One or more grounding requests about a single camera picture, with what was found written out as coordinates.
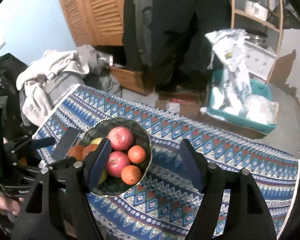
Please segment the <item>person's left hand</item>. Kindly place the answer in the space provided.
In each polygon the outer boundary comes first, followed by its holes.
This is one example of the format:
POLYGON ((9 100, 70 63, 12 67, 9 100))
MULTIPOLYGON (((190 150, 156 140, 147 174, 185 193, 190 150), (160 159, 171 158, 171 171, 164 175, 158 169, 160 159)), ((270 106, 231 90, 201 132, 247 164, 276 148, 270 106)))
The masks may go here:
POLYGON ((20 204, 23 201, 24 198, 19 198, 18 200, 8 198, 0 191, 0 214, 7 215, 11 212, 13 215, 17 216, 20 211, 20 204))

